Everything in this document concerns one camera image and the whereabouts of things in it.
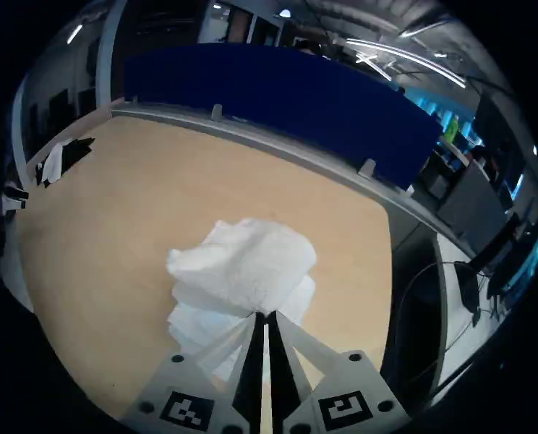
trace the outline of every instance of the blue partition panel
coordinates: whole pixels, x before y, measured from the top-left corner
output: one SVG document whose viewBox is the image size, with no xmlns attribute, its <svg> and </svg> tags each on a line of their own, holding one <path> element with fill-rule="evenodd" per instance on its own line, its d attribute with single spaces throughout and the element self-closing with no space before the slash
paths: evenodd
<svg viewBox="0 0 538 434">
<path fill-rule="evenodd" d="M 125 97 L 237 116 L 323 148 L 406 189 L 441 127 L 367 75 L 292 48 L 199 44 L 127 61 Z"/>
</svg>

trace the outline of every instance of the green object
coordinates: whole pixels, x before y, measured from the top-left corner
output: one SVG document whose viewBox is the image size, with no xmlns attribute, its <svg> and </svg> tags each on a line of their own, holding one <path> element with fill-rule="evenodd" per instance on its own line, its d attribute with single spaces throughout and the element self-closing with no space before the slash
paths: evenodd
<svg viewBox="0 0 538 434">
<path fill-rule="evenodd" d="M 452 143 L 457 132 L 458 132 L 458 121 L 454 117 L 448 124 L 448 128 L 446 128 L 445 130 L 444 140 L 448 143 Z"/>
</svg>

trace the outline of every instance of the wooden table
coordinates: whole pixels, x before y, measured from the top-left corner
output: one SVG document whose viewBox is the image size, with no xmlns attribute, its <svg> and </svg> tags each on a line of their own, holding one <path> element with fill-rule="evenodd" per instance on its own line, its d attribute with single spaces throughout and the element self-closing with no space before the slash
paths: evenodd
<svg viewBox="0 0 538 434">
<path fill-rule="evenodd" d="M 379 369 L 391 302 L 381 205 L 264 152 L 167 124 L 116 117 L 85 137 L 95 137 L 93 152 L 48 189 L 32 188 L 17 223 L 35 313 L 101 409 L 120 417 L 178 349 L 167 331 L 175 301 L 166 256 L 201 243 L 217 220 L 263 218 L 305 235 L 317 290 L 304 329 L 338 351 L 363 349 Z"/>
</svg>

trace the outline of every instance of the white towel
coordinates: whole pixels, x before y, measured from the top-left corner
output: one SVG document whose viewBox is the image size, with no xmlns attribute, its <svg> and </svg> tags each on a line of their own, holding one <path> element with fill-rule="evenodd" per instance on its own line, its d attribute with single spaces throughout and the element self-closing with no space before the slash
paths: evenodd
<svg viewBox="0 0 538 434">
<path fill-rule="evenodd" d="M 280 310 L 300 325 L 315 293 L 307 272 L 316 260 L 311 243 L 287 226 L 251 218 L 236 225 L 218 221 L 200 246 L 169 253 L 167 270 L 177 279 L 173 296 L 179 302 L 168 317 L 169 333 L 183 352 L 194 354 L 251 312 Z M 215 374 L 228 379 L 237 356 Z"/>
<path fill-rule="evenodd" d="M 268 315 L 283 306 L 316 260 L 301 234 L 247 218 L 236 225 L 218 221 L 200 246 L 171 250 L 166 267 L 199 295 L 216 299 L 219 312 L 241 308 Z"/>
</svg>

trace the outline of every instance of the ceiling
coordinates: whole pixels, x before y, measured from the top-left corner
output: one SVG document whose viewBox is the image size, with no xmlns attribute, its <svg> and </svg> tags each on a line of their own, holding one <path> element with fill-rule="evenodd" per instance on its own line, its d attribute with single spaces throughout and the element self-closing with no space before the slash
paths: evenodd
<svg viewBox="0 0 538 434">
<path fill-rule="evenodd" d="M 487 49 L 461 22 L 448 14 L 437 0 L 273 0 L 279 9 L 291 11 L 291 21 L 304 32 L 311 32 L 330 43 L 343 46 L 355 56 L 356 48 L 377 54 L 374 63 L 388 73 L 392 81 L 407 87 L 450 98 L 476 111 L 481 94 L 489 92 L 506 118 L 522 148 L 528 165 L 538 178 L 538 162 L 532 153 L 533 139 L 516 104 L 508 81 Z M 416 20 L 442 12 L 445 24 L 400 38 L 402 30 Z M 466 78 L 466 88 L 412 61 L 368 48 L 348 46 L 347 38 L 383 43 L 430 59 Z M 434 53 L 446 53 L 436 58 Z"/>
</svg>

